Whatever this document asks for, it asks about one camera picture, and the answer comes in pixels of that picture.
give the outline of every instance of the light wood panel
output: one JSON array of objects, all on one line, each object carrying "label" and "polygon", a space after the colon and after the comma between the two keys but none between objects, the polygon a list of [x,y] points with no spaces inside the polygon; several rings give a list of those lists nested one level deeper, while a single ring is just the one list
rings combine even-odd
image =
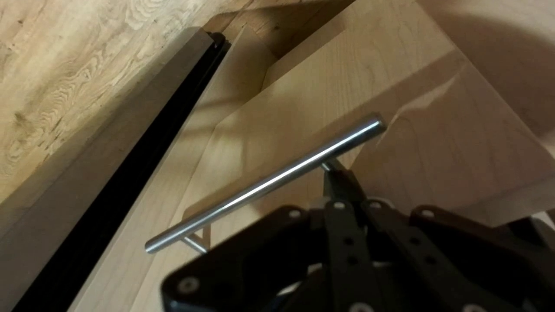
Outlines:
[{"label": "light wood panel", "polygon": [[356,0],[352,5],[338,12],[331,21],[328,21],[324,26],[321,26],[317,31],[314,31],[311,37],[300,42],[295,49],[291,49],[286,56],[283,56],[276,64],[272,64],[265,75],[264,85],[272,85],[276,80],[279,80],[290,70],[298,66],[317,49],[331,42],[343,30],[361,21],[370,11],[371,5],[368,5],[366,0]]},{"label": "light wood panel", "polygon": [[[90,274],[73,310],[130,310],[153,262],[153,257],[142,250],[144,241],[170,224],[180,198],[191,189],[193,172],[203,158],[215,125],[260,90],[265,70],[274,61],[253,31],[241,31],[97,269]],[[184,253],[186,258],[194,257],[186,248]]]},{"label": "light wood panel", "polygon": [[[371,11],[363,23],[217,127],[180,200],[186,217],[201,208],[198,201],[232,193],[371,113],[380,113],[390,132],[368,144],[352,168],[370,194],[390,198],[402,212],[420,203],[454,210],[555,170],[552,156],[416,2],[366,4]],[[241,213],[252,219],[285,203],[314,201],[319,193],[321,179],[312,174]],[[241,220],[231,215],[224,222]],[[160,309],[161,279],[187,260],[182,246],[154,255],[132,310]]]},{"label": "light wood panel", "polygon": [[482,219],[489,226],[503,226],[534,212],[552,210],[555,206],[555,177],[517,187],[500,196],[460,208],[461,215]]},{"label": "light wood panel", "polygon": [[555,2],[418,2],[555,154]]},{"label": "light wood panel", "polygon": [[[0,213],[0,310],[9,310],[33,283],[210,45],[208,35],[198,30],[186,31],[175,47],[167,49],[167,64],[160,75],[109,118],[108,127],[33,205],[24,205],[33,196],[30,194],[33,186],[28,184],[4,203]],[[50,167],[42,170],[38,175],[52,177]]]},{"label": "light wood panel", "polygon": [[[0,203],[40,167],[50,167],[52,177],[35,187],[37,196],[49,187],[121,102],[151,82],[186,28],[246,4],[2,2]],[[52,161],[63,146],[64,156]]]},{"label": "light wood panel", "polygon": [[248,24],[274,56],[283,57],[350,2],[352,0],[259,0],[239,12],[226,12],[212,18],[205,30],[220,31],[227,38],[236,38],[238,31]]}]

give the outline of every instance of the bolt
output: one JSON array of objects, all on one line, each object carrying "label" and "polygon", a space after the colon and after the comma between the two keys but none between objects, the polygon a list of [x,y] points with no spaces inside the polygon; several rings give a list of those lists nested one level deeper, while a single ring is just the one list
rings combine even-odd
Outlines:
[{"label": "bolt", "polygon": [[484,307],[475,305],[475,304],[468,304],[463,307],[463,312],[487,312]]},{"label": "bolt", "polygon": [[375,309],[371,309],[368,304],[364,302],[357,302],[357,304],[352,304],[349,312],[375,312]]},{"label": "bolt", "polygon": [[432,210],[422,210],[422,215],[427,217],[427,219],[434,219],[435,213]]},{"label": "bolt", "polygon": [[177,284],[177,290],[182,295],[189,295],[189,293],[198,291],[200,286],[201,286],[201,283],[198,281],[198,278],[186,278]]},{"label": "bolt", "polygon": [[345,206],[345,203],[342,203],[342,201],[335,201],[335,203],[333,203],[333,208],[337,208],[337,210],[345,210],[347,206]]},{"label": "bolt", "polygon": [[298,219],[300,217],[300,212],[298,210],[291,210],[290,212],[290,219]]}]

